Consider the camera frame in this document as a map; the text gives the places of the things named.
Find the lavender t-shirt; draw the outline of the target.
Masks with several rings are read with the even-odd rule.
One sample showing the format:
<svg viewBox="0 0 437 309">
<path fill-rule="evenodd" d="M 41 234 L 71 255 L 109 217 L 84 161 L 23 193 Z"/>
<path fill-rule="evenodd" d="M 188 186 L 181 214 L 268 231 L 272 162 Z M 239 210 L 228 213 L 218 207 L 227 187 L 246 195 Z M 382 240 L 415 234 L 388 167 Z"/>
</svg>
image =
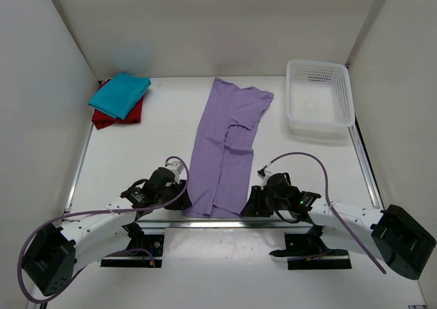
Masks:
<svg viewBox="0 0 437 309">
<path fill-rule="evenodd" d="M 190 218 L 237 218 L 247 202 L 253 142 L 274 99 L 256 87 L 215 78 L 199 122 L 189 167 Z"/>
</svg>

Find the red t-shirt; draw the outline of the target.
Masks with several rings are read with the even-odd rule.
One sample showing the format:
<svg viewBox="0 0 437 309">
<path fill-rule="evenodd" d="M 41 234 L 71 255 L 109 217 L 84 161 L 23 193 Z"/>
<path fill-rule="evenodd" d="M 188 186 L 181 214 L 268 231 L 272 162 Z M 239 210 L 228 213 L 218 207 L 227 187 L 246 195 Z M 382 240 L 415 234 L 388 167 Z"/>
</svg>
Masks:
<svg viewBox="0 0 437 309">
<path fill-rule="evenodd" d="M 94 109 L 91 121 L 100 130 L 118 124 L 141 121 L 144 95 L 151 85 L 149 78 L 117 75 L 99 86 L 88 105 Z"/>
</svg>

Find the teal t-shirt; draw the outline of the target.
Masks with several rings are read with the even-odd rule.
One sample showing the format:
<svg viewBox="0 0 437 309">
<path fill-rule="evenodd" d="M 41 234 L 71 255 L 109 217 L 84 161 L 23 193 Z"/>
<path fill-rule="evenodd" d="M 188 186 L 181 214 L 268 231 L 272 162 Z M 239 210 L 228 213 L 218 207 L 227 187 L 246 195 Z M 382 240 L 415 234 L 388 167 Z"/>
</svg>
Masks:
<svg viewBox="0 0 437 309">
<path fill-rule="evenodd" d="M 149 78 L 120 72 L 97 90 L 88 105 L 112 118 L 125 119 L 150 85 Z"/>
</svg>

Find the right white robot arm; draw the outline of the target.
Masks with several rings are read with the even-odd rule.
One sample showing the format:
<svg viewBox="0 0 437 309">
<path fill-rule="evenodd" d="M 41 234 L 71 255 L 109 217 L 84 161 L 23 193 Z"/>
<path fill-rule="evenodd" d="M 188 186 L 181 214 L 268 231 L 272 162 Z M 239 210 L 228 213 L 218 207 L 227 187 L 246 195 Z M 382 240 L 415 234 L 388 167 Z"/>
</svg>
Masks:
<svg viewBox="0 0 437 309">
<path fill-rule="evenodd" d="M 402 207 L 327 203 L 320 194 L 293 186 L 287 173 L 266 175 L 261 186 L 253 186 L 240 215 L 310 224 L 306 233 L 288 233 L 285 249 L 270 253 L 286 257 L 292 269 L 317 269 L 310 261 L 348 251 L 372 254 L 398 275 L 418 280 L 436 247 L 434 237 Z"/>
</svg>

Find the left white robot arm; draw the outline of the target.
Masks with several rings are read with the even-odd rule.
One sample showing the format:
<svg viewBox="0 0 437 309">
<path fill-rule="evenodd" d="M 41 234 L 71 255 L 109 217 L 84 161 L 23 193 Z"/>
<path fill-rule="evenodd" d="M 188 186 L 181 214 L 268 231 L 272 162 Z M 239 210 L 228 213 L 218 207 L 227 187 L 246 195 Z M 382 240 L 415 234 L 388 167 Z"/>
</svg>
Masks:
<svg viewBox="0 0 437 309">
<path fill-rule="evenodd" d="M 18 277 L 27 274 L 41 294 L 56 297 L 89 264 L 113 254 L 148 252 L 139 243 L 138 220 L 161 208 L 186 203 L 185 163 L 171 156 L 148 179 L 134 182 L 104 209 L 53 218 L 25 241 L 18 259 Z"/>
</svg>

